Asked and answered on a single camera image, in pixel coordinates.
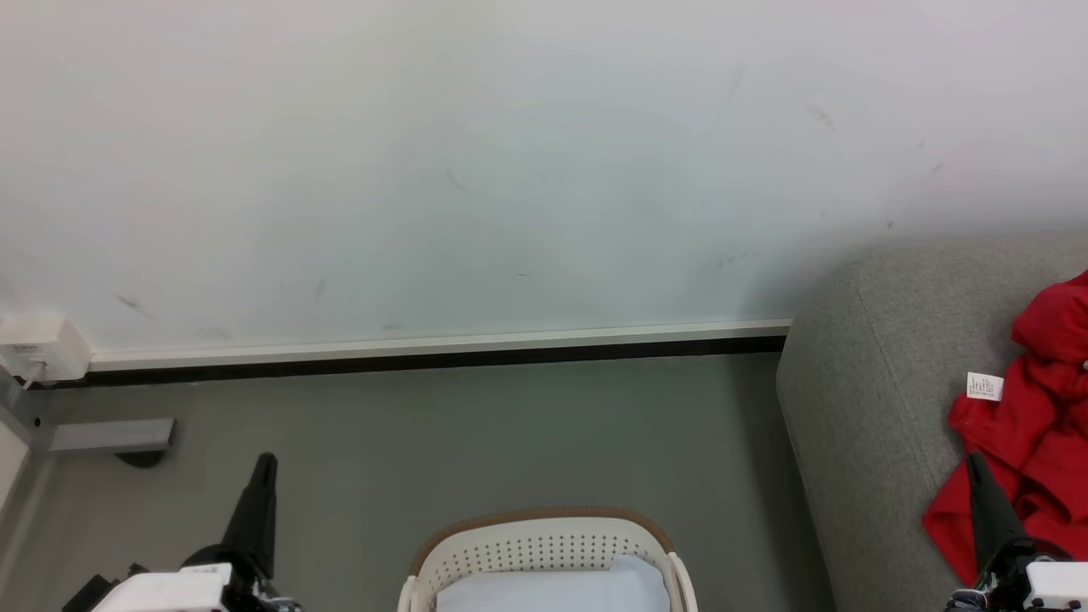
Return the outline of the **grey metal upright post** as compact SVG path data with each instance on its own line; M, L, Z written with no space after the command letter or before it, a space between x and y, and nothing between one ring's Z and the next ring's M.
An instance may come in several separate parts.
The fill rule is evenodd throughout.
M40 399L0 366L0 598L8 590L54 468Z

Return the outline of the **white wall outlet box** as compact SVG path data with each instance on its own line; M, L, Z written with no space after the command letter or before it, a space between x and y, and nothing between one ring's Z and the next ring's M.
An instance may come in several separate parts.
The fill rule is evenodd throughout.
M59 314L0 316L0 366L34 381L78 380L89 371L92 348L77 326Z

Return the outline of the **grey fabric sofa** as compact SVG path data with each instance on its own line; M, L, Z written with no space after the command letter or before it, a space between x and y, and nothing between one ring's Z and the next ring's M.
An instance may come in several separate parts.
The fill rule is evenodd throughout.
M777 374L838 612L944 612L961 582L922 527L963 456L948 423L970 372L1021 354L1012 322L1088 270L1088 231L924 241L836 271Z

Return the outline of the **grey metal base bar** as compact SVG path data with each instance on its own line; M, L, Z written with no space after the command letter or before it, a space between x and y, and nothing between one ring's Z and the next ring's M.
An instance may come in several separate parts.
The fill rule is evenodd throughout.
M108 452L126 454L165 451L172 445L174 418L139 421L62 423L54 428L51 453Z

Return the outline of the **white black baseboard strip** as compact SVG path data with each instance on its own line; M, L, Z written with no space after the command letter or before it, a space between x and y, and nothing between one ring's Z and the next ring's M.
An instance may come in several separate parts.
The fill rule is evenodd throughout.
M92 355L74 380L39 379L35 388L205 383L477 366L625 360L781 351L792 319L722 325L652 325L484 336L388 338L248 348L178 348Z

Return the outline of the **pale blue cloth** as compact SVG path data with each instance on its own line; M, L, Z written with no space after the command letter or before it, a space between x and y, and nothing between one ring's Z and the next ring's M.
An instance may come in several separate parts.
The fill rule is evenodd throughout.
M660 570L636 555L609 570L481 573L440 590L435 612L672 612Z

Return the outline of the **red cloth garment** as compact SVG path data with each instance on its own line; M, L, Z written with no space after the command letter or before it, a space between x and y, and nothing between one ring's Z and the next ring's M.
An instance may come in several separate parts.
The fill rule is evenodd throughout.
M987 458L1027 534L1088 560L1088 270L1044 287L1011 340L1023 353L1001 399L963 393L949 425Z

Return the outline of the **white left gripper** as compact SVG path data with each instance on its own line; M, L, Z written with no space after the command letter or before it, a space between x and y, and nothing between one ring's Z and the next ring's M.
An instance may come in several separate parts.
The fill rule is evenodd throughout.
M258 456L222 546L203 547L175 572L144 572L112 587L92 612L275 612L277 458Z

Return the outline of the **white perforated laundry basket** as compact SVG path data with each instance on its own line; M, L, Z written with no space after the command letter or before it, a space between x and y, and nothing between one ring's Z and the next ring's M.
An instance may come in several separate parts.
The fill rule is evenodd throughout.
M615 558L663 576L669 612L698 612L690 574L660 526L628 507L532 507L454 523L416 553L397 612L438 612L438 592L477 574L610 570Z

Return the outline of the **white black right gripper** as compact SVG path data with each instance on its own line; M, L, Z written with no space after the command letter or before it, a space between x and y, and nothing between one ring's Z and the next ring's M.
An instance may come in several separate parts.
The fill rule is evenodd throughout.
M1088 612L1088 561L1026 538L1009 495L980 452L966 460L974 550L986 564L984 612Z

